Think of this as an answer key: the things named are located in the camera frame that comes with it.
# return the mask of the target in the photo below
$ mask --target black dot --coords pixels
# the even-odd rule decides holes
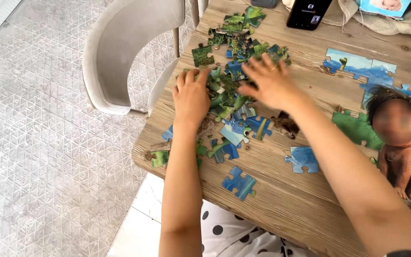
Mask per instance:
[[[216,225],[215,227],[213,227],[212,232],[214,235],[218,236],[221,233],[223,233],[223,227],[220,225]]]
[[[411,250],[402,250],[391,252],[386,255],[387,257],[411,257]]]
[[[239,241],[242,243],[247,243],[249,239],[250,239],[250,235],[245,235],[241,239],[239,239]]]

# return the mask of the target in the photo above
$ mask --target forearm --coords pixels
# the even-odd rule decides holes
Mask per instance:
[[[161,212],[163,232],[201,226],[202,189],[196,160],[196,131],[173,128]]]
[[[351,212],[349,215],[403,206],[386,178],[313,100],[300,99],[290,114],[311,145],[342,207]]]

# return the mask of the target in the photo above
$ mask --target gray object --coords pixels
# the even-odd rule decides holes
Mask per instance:
[[[252,5],[264,8],[275,8],[278,3],[279,0],[252,0]]]

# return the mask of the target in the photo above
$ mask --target patterned rug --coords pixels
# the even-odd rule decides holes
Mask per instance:
[[[92,110],[85,94],[83,45],[110,3],[25,0],[0,31],[0,256],[105,256],[145,175],[131,160],[144,121]],[[134,108],[173,60],[170,33],[140,51]]]

